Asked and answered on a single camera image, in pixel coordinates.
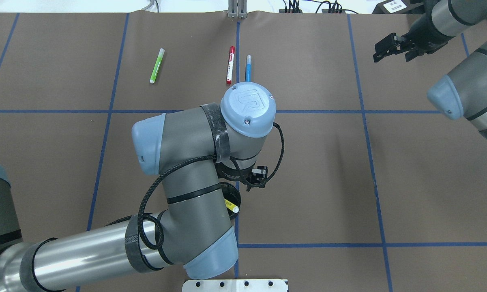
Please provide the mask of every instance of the embossed logo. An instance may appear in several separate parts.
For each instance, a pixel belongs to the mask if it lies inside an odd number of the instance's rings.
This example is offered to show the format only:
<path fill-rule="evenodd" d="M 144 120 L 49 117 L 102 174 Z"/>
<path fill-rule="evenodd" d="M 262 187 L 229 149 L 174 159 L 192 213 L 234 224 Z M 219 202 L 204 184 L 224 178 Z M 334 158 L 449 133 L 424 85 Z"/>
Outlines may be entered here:
<path fill-rule="evenodd" d="M 260 94 L 256 89 L 240 92 L 238 94 L 238 101 L 243 105 L 243 114 L 265 108 Z"/>

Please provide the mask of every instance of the red object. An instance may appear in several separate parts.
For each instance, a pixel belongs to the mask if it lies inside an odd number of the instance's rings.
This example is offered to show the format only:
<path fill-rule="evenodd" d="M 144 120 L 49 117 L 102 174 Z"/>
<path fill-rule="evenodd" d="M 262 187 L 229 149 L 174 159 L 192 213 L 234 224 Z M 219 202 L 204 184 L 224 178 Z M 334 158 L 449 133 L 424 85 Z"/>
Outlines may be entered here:
<path fill-rule="evenodd" d="M 229 49 L 229 63 L 227 64 L 227 80 L 225 81 L 226 84 L 231 85 L 232 83 L 232 65 L 234 64 L 234 53 L 236 52 L 236 48 L 231 46 Z"/>

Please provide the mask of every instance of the gray strap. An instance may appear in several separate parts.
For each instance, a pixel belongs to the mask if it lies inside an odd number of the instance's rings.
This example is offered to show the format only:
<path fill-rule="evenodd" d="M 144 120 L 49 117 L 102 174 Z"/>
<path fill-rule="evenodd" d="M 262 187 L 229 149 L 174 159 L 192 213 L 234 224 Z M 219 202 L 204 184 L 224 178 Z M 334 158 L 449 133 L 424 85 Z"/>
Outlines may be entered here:
<path fill-rule="evenodd" d="M 215 163 L 228 161 L 231 157 L 229 133 L 227 132 L 227 126 L 225 126 L 223 115 L 221 115 L 220 107 L 215 103 L 201 105 L 200 107 L 202 107 L 206 113 L 211 128 L 212 140 L 214 141 L 216 153 Z"/>
<path fill-rule="evenodd" d="M 133 215 L 126 227 L 124 234 L 124 249 L 130 265 L 139 273 L 149 273 L 152 271 L 162 270 L 151 266 L 146 257 L 141 252 L 139 246 L 139 232 L 137 229 L 137 215 Z"/>
<path fill-rule="evenodd" d="M 49 238 L 39 244 L 34 244 L 30 246 L 27 251 L 24 253 L 23 257 L 21 258 L 21 262 L 19 264 L 19 279 L 21 284 L 25 288 L 25 290 L 29 292 L 61 292 L 64 290 L 48 290 L 45 287 L 41 286 L 38 279 L 36 279 L 36 275 L 34 275 L 34 257 L 38 252 L 38 249 L 43 244 L 50 242 L 52 240 L 56 240 L 56 238 Z"/>

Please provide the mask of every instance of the yellow marker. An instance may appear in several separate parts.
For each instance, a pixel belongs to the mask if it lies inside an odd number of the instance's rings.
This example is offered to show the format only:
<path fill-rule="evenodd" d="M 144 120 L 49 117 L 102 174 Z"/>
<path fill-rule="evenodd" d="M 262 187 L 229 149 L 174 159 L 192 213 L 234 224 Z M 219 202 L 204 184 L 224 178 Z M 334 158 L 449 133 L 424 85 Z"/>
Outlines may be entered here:
<path fill-rule="evenodd" d="M 227 199 L 224 199 L 224 200 L 225 200 L 225 206 L 227 207 L 227 209 L 233 211 L 234 213 L 238 213 L 238 211 L 240 211 L 240 209 L 238 208 L 238 206 L 236 206 L 233 203 L 227 201 Z"/>

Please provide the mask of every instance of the white mounting bracket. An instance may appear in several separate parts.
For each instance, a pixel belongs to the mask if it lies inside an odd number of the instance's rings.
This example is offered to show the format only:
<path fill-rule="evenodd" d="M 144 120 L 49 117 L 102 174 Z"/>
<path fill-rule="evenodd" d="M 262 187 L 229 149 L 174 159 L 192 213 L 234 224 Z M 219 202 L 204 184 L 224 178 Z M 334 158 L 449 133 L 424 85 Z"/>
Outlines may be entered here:
<path fill-rule="evenodd" d="M 247 18 L 247 0 L 229 0 L 229 18 Z"/>
<path fill-rule="evenodd" d="M 182 292 L 288 292 L 287 279 L 189 280 Z"/>

